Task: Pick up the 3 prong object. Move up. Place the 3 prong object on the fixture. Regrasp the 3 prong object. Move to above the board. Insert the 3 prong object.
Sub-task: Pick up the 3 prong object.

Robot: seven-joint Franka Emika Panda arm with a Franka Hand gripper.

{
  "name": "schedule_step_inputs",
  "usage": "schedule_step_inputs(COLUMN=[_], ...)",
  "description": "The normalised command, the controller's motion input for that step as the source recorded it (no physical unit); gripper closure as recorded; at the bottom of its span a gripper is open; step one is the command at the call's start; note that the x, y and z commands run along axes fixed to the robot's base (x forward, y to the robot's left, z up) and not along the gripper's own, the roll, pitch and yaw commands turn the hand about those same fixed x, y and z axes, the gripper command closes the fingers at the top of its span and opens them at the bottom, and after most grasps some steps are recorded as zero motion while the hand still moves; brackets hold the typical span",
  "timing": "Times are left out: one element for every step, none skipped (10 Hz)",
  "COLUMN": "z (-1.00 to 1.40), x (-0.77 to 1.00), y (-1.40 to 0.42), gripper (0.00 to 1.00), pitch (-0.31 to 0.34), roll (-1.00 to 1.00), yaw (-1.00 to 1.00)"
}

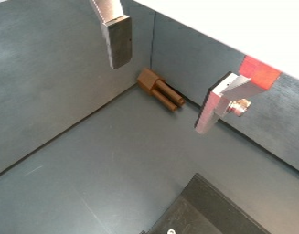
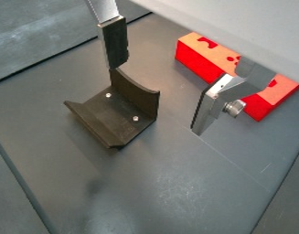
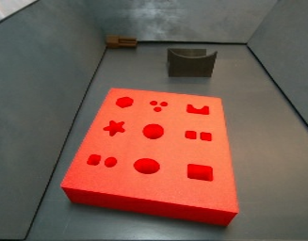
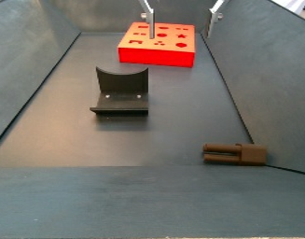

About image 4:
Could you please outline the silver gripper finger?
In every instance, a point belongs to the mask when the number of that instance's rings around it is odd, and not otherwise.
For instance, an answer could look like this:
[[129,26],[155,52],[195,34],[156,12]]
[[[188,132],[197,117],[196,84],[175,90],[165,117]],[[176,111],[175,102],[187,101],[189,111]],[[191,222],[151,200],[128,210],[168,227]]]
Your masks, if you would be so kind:
[[223,8],[224,2],[225,0],[217,0],[216,4],[209,8],[211,18],[209,18],[208,27],[207,27],[207,34],[205,34],[207,38],[211,37],[215,23],[219,21],[220,10]]
[[155,38],[155,10],[149,6],[147,0],[139,0],[140,5],[143,7],[141,18],[145,20],[149,26],[149,38]]

